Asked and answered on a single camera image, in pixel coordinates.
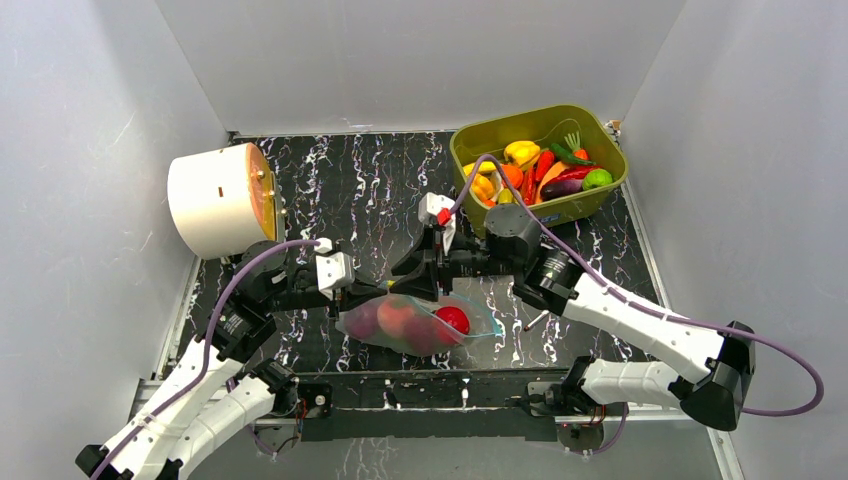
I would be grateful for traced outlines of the red toy apple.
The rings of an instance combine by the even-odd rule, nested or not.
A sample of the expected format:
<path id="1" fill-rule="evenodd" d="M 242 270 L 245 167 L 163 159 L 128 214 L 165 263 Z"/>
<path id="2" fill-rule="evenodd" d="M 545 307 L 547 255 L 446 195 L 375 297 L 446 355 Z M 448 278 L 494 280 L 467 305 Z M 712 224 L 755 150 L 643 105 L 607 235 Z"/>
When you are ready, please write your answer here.
<path id="1" fill-rule="evenodd" d="M 439 308 L 435 315 L 441 319 L 446 325 L 450 326 L 462 335 L 470 333 L 470 321 L 466 313 L 455 306 L 444 306 Z"/>

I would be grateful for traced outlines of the pink toy peach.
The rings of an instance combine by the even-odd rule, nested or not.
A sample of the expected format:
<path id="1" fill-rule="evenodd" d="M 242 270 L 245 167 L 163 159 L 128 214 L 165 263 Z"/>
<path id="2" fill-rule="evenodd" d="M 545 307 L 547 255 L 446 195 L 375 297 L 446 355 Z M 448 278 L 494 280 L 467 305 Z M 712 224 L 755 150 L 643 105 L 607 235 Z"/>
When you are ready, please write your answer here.
<path id="1" fill-rule="evenodd" d="M 377 309 L 377 321 L 382 331 L 392 338 L 402 338 L 405 324 L 416 316 L 417 310 L 403 296 L 389 297 Z"/>

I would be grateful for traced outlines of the clear zip top bag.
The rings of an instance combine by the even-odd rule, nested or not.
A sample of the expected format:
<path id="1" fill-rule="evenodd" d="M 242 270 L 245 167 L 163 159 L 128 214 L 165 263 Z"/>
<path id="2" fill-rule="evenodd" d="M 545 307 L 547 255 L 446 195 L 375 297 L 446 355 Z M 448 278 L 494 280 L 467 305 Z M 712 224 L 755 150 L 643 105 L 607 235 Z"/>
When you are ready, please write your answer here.
<path id="1" fill-rule="evenodd" d="M 336 328 L 361 343 L 416 357 L 443 354 L 503 333 L 490 310 L 456 294 L 435 302 L 385 295 L 342 312 Z"/>

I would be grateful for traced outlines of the purple toy onion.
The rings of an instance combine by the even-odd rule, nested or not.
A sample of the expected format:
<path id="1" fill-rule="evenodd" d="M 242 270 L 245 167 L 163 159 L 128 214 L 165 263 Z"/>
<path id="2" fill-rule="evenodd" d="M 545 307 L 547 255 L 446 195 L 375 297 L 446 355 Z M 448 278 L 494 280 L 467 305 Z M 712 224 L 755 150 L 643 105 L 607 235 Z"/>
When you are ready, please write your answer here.
<path id="1" fill-rule="evenodd" d="M 379 330 L 377 307 L 361 305 L 346 313 L 344 327 L 347 334 L 357 340 L 368 339 Z"/>

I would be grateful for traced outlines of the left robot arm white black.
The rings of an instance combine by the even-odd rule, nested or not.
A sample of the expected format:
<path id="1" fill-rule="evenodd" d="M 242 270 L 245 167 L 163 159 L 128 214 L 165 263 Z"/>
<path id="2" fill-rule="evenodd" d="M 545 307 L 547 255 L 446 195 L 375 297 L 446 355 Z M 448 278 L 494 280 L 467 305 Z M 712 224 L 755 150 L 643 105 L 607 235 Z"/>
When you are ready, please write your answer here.
<path id="1" fill-rule="evenodd" d="M 276 332 L 272 312 L 339 314 L 385 293 L 327 238 L 253 244 L 170 375 L 117 434 L 83 447 L 76 466 L 89 479 L 188 478 L 258 418 L 302 405 L 296 374 L 278 361 L 243 370 Z"/>

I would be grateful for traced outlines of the yellow toy bell pepper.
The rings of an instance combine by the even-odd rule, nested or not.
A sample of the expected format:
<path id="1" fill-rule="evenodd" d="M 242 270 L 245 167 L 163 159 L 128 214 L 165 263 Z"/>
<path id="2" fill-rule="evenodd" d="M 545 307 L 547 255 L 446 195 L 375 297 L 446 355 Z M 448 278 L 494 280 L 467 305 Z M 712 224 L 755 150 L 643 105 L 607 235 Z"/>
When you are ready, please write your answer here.
<path id="1" fill-rule="evenodd" d="M 541 147 L 529 140 L 514 141 L 504 148 L 503 154 L 509 165 L 526 171 L 538 160 Z"/>
<path id="2" fill-rule="evenodd" d="M 496 185 L 492 183 L 489 177 L 481 174 L 476 174 L 471 181 L 471 191 L 475 197 L 484 205 L 493 206 L 496 197 Z"/>

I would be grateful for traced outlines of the white cylindrical appliance orange lid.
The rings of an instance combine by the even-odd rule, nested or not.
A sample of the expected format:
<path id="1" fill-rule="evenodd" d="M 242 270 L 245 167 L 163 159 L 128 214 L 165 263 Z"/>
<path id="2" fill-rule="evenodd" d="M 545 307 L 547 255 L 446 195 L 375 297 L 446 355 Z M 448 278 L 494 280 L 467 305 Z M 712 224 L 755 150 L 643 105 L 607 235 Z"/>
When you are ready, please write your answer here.
<path id="1" fill-rule="evenodd" d="M 180 237 L 202 260 L 240 255 L 285 236 L 275 174 L 253 143 L 174 159 L 166 191 Z"/>

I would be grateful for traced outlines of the red white marker pen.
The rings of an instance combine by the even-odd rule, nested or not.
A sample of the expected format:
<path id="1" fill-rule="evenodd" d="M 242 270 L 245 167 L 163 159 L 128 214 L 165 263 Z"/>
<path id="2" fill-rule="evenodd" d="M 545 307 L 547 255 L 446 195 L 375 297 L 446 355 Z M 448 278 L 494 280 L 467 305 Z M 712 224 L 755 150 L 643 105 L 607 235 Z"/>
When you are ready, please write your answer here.
<path id="1" fill-rule="evenodd" d="M 527 325 L 523 327 L 524 332 L 532 331 L 536 326 L 541 323 L 549 321 L 551 318 L 551 312 L 548 310 L 541 311 L 536 317 L 534 317 Z"/>

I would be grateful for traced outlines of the orange toy tangerine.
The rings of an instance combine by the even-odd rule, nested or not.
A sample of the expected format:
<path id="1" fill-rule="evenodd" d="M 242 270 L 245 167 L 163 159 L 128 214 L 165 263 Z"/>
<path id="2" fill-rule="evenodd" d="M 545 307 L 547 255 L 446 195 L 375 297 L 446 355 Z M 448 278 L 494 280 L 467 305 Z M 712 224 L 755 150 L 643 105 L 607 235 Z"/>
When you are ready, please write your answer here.
<path id="1" fill-rule="evenodd" d="M 501 168 L 503 170 L 501 173 L 503 186 L 505 188 L 512 187 L 519 190 L 524 180 L 523 171 L 519 167 L 509 164 L 502 164 Z"/>

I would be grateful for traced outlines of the dark purple toy eggplant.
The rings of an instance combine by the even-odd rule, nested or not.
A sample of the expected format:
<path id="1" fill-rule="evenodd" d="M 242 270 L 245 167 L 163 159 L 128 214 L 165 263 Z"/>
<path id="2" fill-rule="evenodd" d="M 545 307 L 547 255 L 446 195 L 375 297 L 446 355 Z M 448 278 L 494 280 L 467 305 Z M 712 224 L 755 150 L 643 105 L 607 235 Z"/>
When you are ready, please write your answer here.
<path id="1" fill-rule="evenodd" d="M 583 191 L 581 179 L 559 179 L 546 183 L 539 192 L 542 202 L 555 200 Z"/>

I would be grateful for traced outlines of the olive green plastic bin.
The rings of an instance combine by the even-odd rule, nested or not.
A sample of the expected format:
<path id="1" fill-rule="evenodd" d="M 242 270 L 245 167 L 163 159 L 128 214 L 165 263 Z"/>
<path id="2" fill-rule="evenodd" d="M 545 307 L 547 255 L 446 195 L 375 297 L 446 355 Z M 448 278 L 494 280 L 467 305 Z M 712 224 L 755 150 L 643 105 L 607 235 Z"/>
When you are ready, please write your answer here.
<path id="1" fill-rule="evenodd" d="M 581 165 L 566 145 L 566 134 L 579 131 L 582 146 L 591 164 L 609 171 L 610 185 L 542 202 L 540 189 L 563 171 Z M 502 184 L 501 165 L 504 148 L 514 141 L 529 140 L 541 147 L 538 160 L 524 173 L 519 190 Z M 547 226 L 555 226 L 593 215 L 609 194 L 620 186 L 629 173 L 629 163 L 620 147 L 607 133 L 600 120 L 589 110 L 570 104 L 554 105 L 506 117 L 482 121 L 460 128 L 450 140 L 454 159 L 456 188 L 462 189 L 476 174 L 485 175 L 496 185 L 493 206 L 484 205 L 469 191 L 463 206 L 477 234 L 482 233 L 483 218 L 497 204 L 525 201 Z"/>

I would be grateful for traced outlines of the red toy chili pepper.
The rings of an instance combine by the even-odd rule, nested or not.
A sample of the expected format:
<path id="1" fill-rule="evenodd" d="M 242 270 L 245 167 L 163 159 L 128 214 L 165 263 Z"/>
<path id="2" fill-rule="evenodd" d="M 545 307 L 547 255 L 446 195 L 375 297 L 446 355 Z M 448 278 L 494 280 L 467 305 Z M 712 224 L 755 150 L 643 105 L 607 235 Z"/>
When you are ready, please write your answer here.
<path id="1" fill-rule="evenodd" d="M 578 165 L 572 167 L 568 170 L 563 171 L 560 175 L 554 178 L 554 181 L 560 180 L 577 180 L 582 181 L 590 172 L 599 170 L 600 167 L 597 165 L 587 166 L 587 165 Z"/>

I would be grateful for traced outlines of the lime green toy fruit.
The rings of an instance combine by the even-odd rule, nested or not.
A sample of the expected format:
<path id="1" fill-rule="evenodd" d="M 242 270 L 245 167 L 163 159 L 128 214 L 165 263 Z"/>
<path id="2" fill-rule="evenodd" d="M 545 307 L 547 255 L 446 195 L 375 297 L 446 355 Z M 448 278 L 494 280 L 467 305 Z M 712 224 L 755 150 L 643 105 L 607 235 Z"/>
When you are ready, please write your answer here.
<path id="1" fill-rule="evenodd" d="M 589 191 L 610 185 L 614 182 L 612 174 L 601 168 L 589 171 L 582 181 L 582 190 Z"/>

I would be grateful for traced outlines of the orange toy carrot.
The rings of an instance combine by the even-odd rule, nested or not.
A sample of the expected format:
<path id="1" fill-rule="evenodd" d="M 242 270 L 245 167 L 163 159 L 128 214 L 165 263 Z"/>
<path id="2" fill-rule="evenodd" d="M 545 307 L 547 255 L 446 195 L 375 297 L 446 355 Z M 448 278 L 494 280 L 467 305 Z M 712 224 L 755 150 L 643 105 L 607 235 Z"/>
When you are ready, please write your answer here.
<path id="1" fill-rule="evenodd" d="M 577 160 L 578 164 L 591 164 L 588 153 L 582 146 L 581 135 L 579 131 L 566 134 L 564 140 L 568 148 L 571 150 L 572 156 Z"/>

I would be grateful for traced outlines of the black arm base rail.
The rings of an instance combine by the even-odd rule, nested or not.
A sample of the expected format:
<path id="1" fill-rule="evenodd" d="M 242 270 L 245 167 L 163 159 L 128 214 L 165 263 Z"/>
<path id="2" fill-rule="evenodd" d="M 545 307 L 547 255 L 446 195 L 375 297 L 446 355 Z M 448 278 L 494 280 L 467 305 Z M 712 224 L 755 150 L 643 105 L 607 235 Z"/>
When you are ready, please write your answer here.
<path id="1" fill-rule="evenodd" d="M 557 440 L 567 424 L 603 437 L 620 405 L 567 404 L 565 368 L 308 372 L 299 376 L 308 405 L 305 441 L 366 437 L 522 437 Z"/>

